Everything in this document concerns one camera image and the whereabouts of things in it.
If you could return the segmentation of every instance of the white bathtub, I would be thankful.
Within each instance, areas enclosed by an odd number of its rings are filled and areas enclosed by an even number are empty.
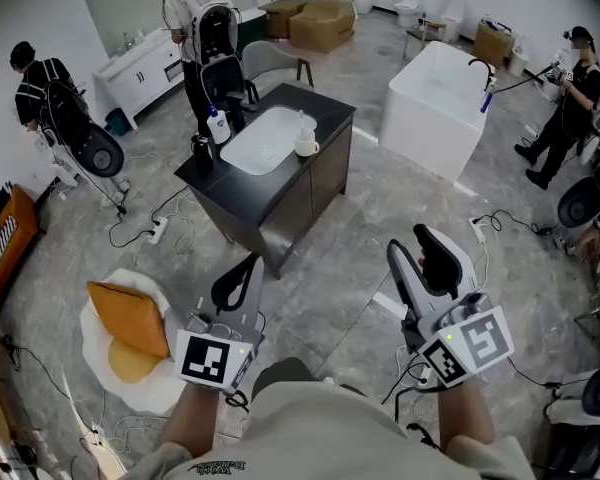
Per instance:
[[[380,144],[454,183],[487,114],[487,68],[444,43],[430,43],[389,83]]]

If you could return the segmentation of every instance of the black pants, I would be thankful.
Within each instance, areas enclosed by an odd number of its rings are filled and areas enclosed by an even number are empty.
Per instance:
[[[266,368],[256,379],[251,392],[251,400],[258,395],[264,388],[275,384],[276,382],[319,382],[305,365],[297,357],[291,357],[280,361],[269,368]],[[362,391],[343,384],[341,387],[353,391],[362,396],[366,396]]]
[[[211,137],[211,130],[207,126],[209,119],[209,100],[204,92],[200,73],[202,66],[195,62],[183,62],[184,88],[189,98],[193,113],[198,120],[198,133],[204,137]]]
[[[540,175],[548,182],[558,174],[562,162],[569,150],[578,142],[581,133],[572,132],[568,126],[562,127],[562,106],[558,107],[555,114],[549,119],[549,122],[545,125],[544,130],[530,147],[529,152],[539,157],[542,152],[549,148],[549,156],[547,161],[540,171]]]

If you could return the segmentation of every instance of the black countertop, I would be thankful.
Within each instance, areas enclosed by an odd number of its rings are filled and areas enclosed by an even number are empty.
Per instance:
[[[282,84],[260,100],[258,112],[246,113],[247,120],[251,122],[275,106],[303,110],[313,117],[318,123],[316,141],[320,144],[321,152],[351,123],[356,111],[354,107],[326,96]],[[301,158],[292,152],[276,169],[263,176],[252,176],[218,159],[213,172],[201,177],[193,158],[190,158],[176,171],[176,176],[194,192],[212,200],[238,220],[259,226],[320,154]]]

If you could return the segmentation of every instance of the yellow pad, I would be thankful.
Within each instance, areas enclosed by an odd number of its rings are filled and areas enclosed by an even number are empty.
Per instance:
[[[161,362],[162,358],[140,352],[115,338],[109,346],[109,366],[125,384],[140,382]]]
[[[169,356],[162,315],[151,297],[107,283],[87,283],[87,289],[109,334],[146,354]]]

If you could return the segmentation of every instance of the hair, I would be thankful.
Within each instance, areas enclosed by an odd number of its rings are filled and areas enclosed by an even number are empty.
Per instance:
[[[11,52],[11,67],[24,69],[35,60],[35,57],[36,51],[29,43],[26,41],[18,43]]]
[[[571,40],[573,41],[574,39],[585,39],[589,43],[589,46],[591,46],[593,53],[596,53],[596,45],[593,41],[593,36],[586,28],[573,27],[573,30],[571,31]]]

